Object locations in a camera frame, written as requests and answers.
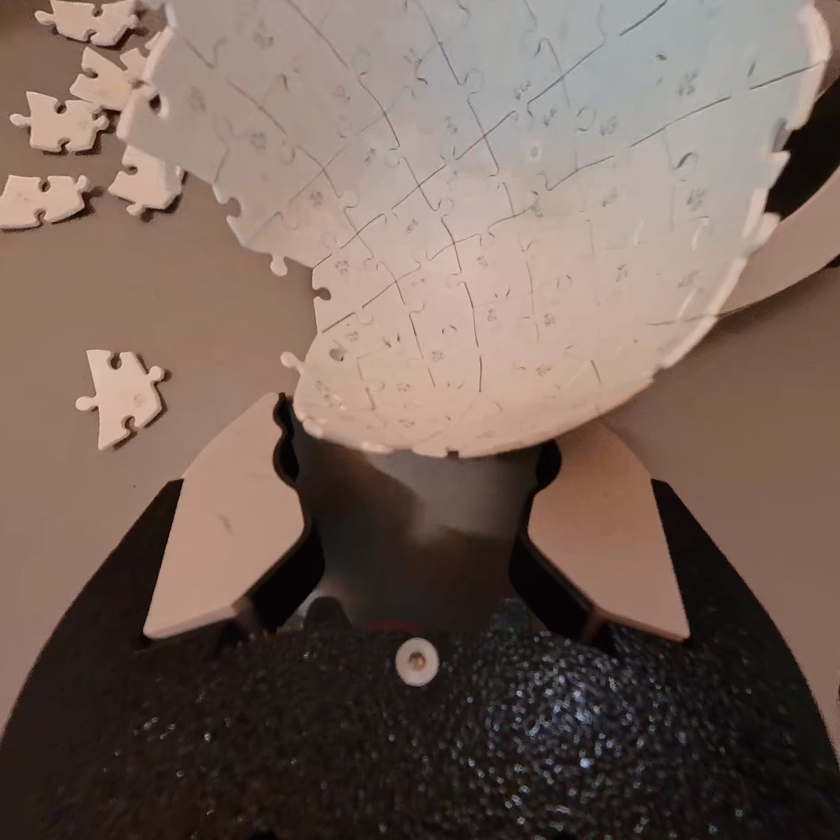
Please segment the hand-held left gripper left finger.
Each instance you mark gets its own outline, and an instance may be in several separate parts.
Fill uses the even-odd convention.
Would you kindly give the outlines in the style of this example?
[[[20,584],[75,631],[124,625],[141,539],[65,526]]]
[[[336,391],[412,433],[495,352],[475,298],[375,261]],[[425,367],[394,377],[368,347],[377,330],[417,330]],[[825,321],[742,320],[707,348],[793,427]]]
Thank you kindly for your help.
[[[143,635],[155,642],[233,623],[246,635],[291,619],[323,576],[318,527],[298,491],[291,406],[268,393],[194,459]]]

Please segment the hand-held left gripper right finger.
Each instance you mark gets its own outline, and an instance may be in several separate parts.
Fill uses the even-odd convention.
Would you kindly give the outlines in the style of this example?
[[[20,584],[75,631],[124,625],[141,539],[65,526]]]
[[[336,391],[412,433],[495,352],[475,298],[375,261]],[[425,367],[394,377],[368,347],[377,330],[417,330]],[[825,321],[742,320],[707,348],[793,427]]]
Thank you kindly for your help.
[[[690,637],[652,479],[608,426],[544,444],[511,552],[511,584],[548,630],[599,644],[608,625]]]

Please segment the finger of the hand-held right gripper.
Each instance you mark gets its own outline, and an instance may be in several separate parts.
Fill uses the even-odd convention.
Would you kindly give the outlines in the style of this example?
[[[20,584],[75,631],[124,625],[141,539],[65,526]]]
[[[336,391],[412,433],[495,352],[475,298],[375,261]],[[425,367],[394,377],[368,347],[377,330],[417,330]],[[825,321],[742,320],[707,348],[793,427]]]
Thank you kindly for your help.
[[[784,148],[791,157],[769,199],[769,211],[780,222],[749,259],[724,314],[770,298],[838,260],[839,100],[820,98]]]

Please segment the unfinished white puzzle ball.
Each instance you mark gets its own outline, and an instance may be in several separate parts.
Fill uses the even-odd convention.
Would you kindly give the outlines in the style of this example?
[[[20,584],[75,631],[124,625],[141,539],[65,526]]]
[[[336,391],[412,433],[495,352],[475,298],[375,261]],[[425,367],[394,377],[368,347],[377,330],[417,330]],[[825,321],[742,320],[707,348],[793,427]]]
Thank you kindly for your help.
[[[311,436],[463,458],[539,444],[678,363],[771,237],[814,2],[143,2],[119,136],[312,269]]]

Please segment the curved white puzzle piece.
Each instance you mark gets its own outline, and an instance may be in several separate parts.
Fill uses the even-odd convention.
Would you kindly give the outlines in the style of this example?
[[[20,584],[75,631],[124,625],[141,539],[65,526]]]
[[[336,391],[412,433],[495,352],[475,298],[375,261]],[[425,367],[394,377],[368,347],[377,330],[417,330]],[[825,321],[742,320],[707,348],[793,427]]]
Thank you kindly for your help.
[[[159,365],[146,370],[133,352],[87,350],[87,362],[95,394],[80,396],[75,408],[81,412],[98,412],[98,450],[121,444],[132,435],[133,428],[147,427],[163,411],[158,384],[167,371]]]

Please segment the pile of white puzzle pieces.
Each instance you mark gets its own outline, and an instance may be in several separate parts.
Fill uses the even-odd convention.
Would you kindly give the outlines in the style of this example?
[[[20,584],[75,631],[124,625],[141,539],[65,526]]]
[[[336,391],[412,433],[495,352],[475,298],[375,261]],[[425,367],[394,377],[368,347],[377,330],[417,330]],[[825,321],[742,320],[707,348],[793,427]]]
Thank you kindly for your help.
[[[147,90],[143,74],[169,29],[144,26],[155,2],[48,2],[32,16],[50,36],[81,47],[80,65],[63,98],[25,92],[26,112],[2,113],[25,131],[28,146],[53,159],[100,151],[102,137],[116,132],[130,104]],[[165,213],[182,195],[185,173],[130,143],[122,142],[119,167],[105,193],[135,218]],[[4,232],[65,222],[88,210],[98,191],[84,175],[8,174],[2,184]]]

